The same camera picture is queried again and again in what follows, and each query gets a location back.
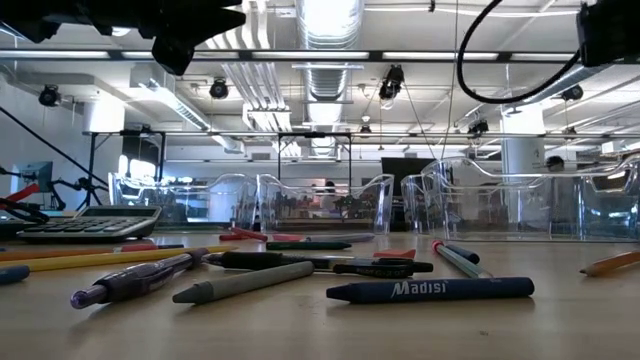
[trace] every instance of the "pipe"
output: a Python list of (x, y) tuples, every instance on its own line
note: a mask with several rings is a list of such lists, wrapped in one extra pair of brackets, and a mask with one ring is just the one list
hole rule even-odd
[[(344, 50), (355, 47), (362, 25), (364, 0), (297, 0), (296, 10), (300, 42), (304, 49)], [(342, 101), (346, 97), (348, 78), (349, 70), (305, 70), (306, 99)], [(340, 120), (342, 104), (308, 104), (307, 111), (311, 121), (333, 125)], [(321, 155), (331, 151), (326, 151), (326, 147), (332, 144), (327, 139), (313, 139), (311, 143), (316, 150), (323, 149)]]

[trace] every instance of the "desk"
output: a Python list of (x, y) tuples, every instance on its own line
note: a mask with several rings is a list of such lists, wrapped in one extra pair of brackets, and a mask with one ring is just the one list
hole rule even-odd
[[(213, 235), (156, 235), (158, 243), (217, 243)], [(416, 248), (435, 272), (462, 277), (434, 258), (426, 238), (378, 237), (334, 254), (370, 256), (384, 248)], [(263, 250), (236, 242), (242, 250)], [(137, 300), (74, 310), (69, 296), (124, 265), (34, 273), (0, 288), (0, 358), (90, 359), (638, 359), (640, 269), (587, 279), (594, 260), (633, 244), (459, 243), (497, 276), (529, 276), (532, 299), (348, 305), (325, 289), (357, 276), (315, 274), (278, 286), (190, 307), (171, 295), (225, 272), (181, 274)]]

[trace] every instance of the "wall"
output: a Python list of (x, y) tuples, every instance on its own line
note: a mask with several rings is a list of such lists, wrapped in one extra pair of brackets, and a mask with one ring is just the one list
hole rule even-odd
[[(75, 115), (62, 107), (45, 108), (31, 93), (9, 85), (0, 76), (0, 106), (17, 117), (37, 134), (51, 142), (71, 158), (89, 167), (88, 136), (82, 135), (83, 117)], [(45, 144), (19, 127), (11, 119), (0, 113), (0, 165), (7, 170), (14, 166), (36, 161), (53, 161), (53, 180), (62, 178), (74, 183), (86, 174), (68, 160), (55, 153)], [(95, 159), (94, 173), (107, 180), (109, 171), (117, 171), (118, 156), (121, 153), (122, 141), (119, 138), (109, 139), (98, 152)], [(22, 187), (22, 181), (11, 176), (0, 176), (0, 196), (7, 195)], [(85, 193), (76, 192), (64, 186), (57, 186), (67, 210), (75, 208), (84, 200)], [(101, 198), (108, 198), (104, 192), (98, 192)], [(46, 204), (50, 203), (50, 194), (44, 194)], [(32, 195), (27, 201), (43, 202), (43, 195)]]

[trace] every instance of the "camera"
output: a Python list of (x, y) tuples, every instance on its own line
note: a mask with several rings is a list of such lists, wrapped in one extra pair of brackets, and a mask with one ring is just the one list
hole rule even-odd
[(44, 90), (38, 96), (38, 101), (46, 107), (56, 107), (62, 102), (62, 97), (58, 92), (57, 85), (45, 85)]
[(211, 89), (209, 89), (209, 95), (217, 100), (226, 99), (229, 95), (227, 80), (224, 78), (217, 78), (213, 80), (213, 85), (211, 85)]
[(222, 8), (241, 4), (242, 0), (3, 0), (0, 29), (41, 43), (62, 24), (91, 25), (103, 36), (111, 36), (114, 27), (136, 28), (143, 39), (155, 37), (151, 53), (158, 64), (180, 76), (197, 45), (244, 25), (243, 13)]

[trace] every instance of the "wooden table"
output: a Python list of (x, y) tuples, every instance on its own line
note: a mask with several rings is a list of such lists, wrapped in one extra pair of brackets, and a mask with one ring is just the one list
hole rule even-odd
[[(157, 235), (158, 243), (198, 246), (215, 235)], [(236, 242), (242, 250), (261, 243)], [(430, 241), (378, 237), (351, 251), (416, 248), (435, 272), (463, 277), (434, 258)], [(191, 307), (171, 295), (225, 274), (203, 267), (133, 301), (74, 310), (73, 291), (124, 265), (34, 273), (0, 288), (0, 359), (639, 359), (640, 268), (588, 279), (594, 260), (633, 244), (461, 243), (496, 276), (529, 276), (531, 299), (349, 305), (325, 289), (357, 276), (316, 274)]]

